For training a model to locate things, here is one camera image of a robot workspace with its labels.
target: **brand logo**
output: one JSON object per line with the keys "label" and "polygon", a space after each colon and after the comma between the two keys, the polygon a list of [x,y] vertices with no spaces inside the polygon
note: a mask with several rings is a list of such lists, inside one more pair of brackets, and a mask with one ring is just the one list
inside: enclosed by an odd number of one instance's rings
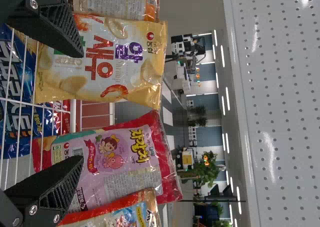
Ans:
{"label": "brand logo", "polygon": [[131,140],[134,140],[134,144],[131,145],[131,151],[138,155],[137,163],[145,163],[150,160],[150,152],[146,150],[147,144],[145,143],[145,135],[142,129],[130,130]]}
{"label": "brand logo", "polygon": [[152,41],[154,39],[155,35],[153,32],[149,32],[146,34],[146,38],[150,41]]}

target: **white perforated panel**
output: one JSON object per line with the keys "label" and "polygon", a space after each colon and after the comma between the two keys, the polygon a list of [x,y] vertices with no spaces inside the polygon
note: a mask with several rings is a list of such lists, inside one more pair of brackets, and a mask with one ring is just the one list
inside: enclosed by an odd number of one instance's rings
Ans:
{"label": "white perforated panel", "polygon": [[244,118],[239,133],[247,130],[242,149],[252,161],[243,160],[246,185],[255,188],[258,223],[320,226],[320,0],[224,5],[235,94],[244,97],[236,107],[246,114],[237,109]]}

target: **cartoon girl illustration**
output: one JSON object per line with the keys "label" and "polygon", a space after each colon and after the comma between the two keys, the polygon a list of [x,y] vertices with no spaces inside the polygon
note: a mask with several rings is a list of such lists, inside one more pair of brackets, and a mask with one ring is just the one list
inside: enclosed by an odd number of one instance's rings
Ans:
{"label": "cartoon girl illustration", "polygon": [[118,139],[114,134],[110,137],[103,138],[101,140],[101,143],[99,144],[99,150],[101,154],[105,154],[107,152],[112,152],[118,147],[118,142],[120,139]]}
{"label": "cartoon girl illustration", "polygon": [[111,168],[113,170],[119,169],[124,165],[124,159],[115,153],[105,154],[105,158],[103,159],[103,167]]}

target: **wire rack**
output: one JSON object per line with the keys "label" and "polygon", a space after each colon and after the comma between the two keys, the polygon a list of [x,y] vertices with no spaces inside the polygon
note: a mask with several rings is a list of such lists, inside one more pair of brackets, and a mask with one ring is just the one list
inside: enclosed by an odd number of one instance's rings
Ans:
{"label": "wire rack", "polygon": [[[0,189],[6,190],[7,188],[10,188],[11,186],[15,185],[17,182],[20,182],[24,180],[25,178],[29,177],[30,175],[34,174],[34,168],[33,168],[33,158],[32,158],[32,139],[34,137],[33,131],[34,131],[34,107],[38,107],[42,109],[42,122],[40,127],[41,132],[41,149],[43,149],[44,144],[44,129],[46,125],[52,125],[51,131],[52,135],[62,135],[64,133],[64,129],[62,128],[62,120],[63,120],[63,113],[70,114],[70,133],[74,133],[77,131],[82,130],[90,130],[90,129],[99,129],[101,127],[113,125],[115,122],[115,105],[114,103],[103,103],[105,106],[104,108],[107,109],[107,112],[100,115],[101,117],[104,117],[106,120],[108,120],[104,125],[101,126],[90,126],[83,128],[84,119],[88,119],[91,117],[96,117],[96,115],[86,115],[83,116],[83,106],[85,105],[82,100],[70,100],[70,111],[64,110],[63,108],[63,101],[56,101],[56,102],[50,102],[48,103],[35,103],[35,95],[32,95],[32,103],[23,101],[23,89],[24,84],[21,84],[21,90],[19,91],[19,100],[13,99],[12,95],[9,94],[10,85],[12,85],[12,59],[13,59],[13,51],[14,48],[14,36],[15,31],[12,29],[12,35],[11,35],[11,42],[8,48],[10,49],[9,53],[9,65],[8,65],[8,72],[7,72],[7,80],[2,81],[2,88],[5,91],[5,96],[0,97],[0,101],[2,102],[3,107],[3,131],[2,131],[2,139],[1,139],[1,146],[0,149]],[[21,83],[24,83],[25,81],[25,68],[26,68],[26,55],[27,55],[27,44],[28,44],[28,37],[25,37],[24,41],[24,55],[23,55],[23,70],[22,70],[22,78]],[[36,56],[38,56],[38,50],[39,50],[39,43],[37,43],[36,46]],[[35,84],[36,84],[36,78],[37,78],[37,60],[35,62],[34,67],[34,79],[30,80],[33,83],[33,90],[35,90]],[[5,142],[6,142],[6,122],[8,118],[8,103],[13,104],[16,108],[19,109],[18,118],[15,119],[17,122],[17,139],[16,139],[16,156],[13,158],[4,159],[4,151],[5,151]],[[92,103],[92,108],[94,109],[94,105],[98,105],[98,103]],[[25,106],[31,106],[32,112],[31,112],[31,123],[30,127],[27,130],[30,133],[30,154],[25,156],[19,156],[19,144],[20,144],[20,136],[21,136],[21,129],[24,129],[22,127],[25,127],[26,123],[24,121],[25,117],[22,114],[22,107]],[[51,114],[50,119],[45,120],[45,110],[48,110]],[[57,123],[57,117],[59,115],[60,123]],[[60,124],[60,128],[58,132],[54,130],[54,125]]]}

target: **blue wall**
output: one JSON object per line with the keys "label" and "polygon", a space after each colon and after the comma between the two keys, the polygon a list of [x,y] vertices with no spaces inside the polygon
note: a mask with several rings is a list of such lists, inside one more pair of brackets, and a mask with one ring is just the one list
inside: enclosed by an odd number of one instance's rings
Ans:
{"label": "blue wall", "polygon": [[216,64],[215,63],[207,63],[197,65],[200,69],[197,72],[200,75],[199,81],[215,81],[216,80]]}
{"label": "blue wall", "polygon": [[222,146],[221,126],[198,127],[196,128],[197,146]]}
{"label": "blue wall", "polygon": [[193,100],[194,107],[205,106],[206,110],[218,110],[219,107],[219,95],[216,94],[201,94],[196,96],[190,96],[186,98],[188,101]]}

